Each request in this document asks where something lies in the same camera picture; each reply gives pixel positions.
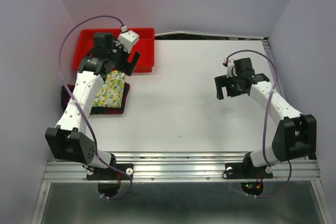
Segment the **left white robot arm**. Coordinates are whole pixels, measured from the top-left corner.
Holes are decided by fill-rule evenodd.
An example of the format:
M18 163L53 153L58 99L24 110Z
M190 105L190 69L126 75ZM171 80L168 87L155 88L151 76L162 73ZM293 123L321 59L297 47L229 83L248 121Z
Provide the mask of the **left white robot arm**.
M131 62L128 59L138 41L139 35L132 30L121 32L118 37L111 33L94 34L93 47L81 60L66 109L56 125L45 132L54 158L98 168L106 179L116 175L115 156L98 149L95 135L86 135L86 130L92 130L88 116L99 89L112 70L132 75L140 53L136 52Z

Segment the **lemon print skirt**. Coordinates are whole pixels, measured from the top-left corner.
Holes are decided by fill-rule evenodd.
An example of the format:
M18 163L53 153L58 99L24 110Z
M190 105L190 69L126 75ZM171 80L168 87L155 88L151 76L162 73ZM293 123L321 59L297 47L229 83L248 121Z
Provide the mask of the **lemon print skirt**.
M92 107L93 108L121 108L125 87L125 74L121 71L110 72L104 84L99 89Z

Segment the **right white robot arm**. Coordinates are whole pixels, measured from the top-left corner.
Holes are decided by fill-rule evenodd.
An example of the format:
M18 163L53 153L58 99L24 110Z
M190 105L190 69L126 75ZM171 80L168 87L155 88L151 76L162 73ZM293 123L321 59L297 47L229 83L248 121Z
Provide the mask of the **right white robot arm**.
M265 109L265 118L277 126L270 145L263 143L260 150L245 154L242 162L227 163L224 178L272 178L272 165L315 154L317 120L313 115L292 107L265 74L255 73L250 58L226 60L224 66L227 73L215 78L217 98L224 98L223 89L231 98L247 94Z

